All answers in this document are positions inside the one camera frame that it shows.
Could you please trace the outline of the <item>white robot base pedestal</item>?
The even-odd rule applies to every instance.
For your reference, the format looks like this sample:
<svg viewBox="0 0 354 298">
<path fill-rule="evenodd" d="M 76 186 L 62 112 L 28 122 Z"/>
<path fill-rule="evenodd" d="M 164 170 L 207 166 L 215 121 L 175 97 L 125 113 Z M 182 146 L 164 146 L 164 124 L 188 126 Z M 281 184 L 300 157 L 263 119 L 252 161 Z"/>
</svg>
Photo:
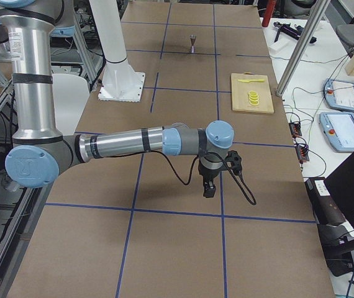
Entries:
<svg viewBox="0 0 354 298">
<path fill-rule="evenodd" d="M 145 73 L 129 64 L 116 1 L 90 1 L 102 52 L 106 61 L 99 99 L 139 102 Z"/>
</svg>

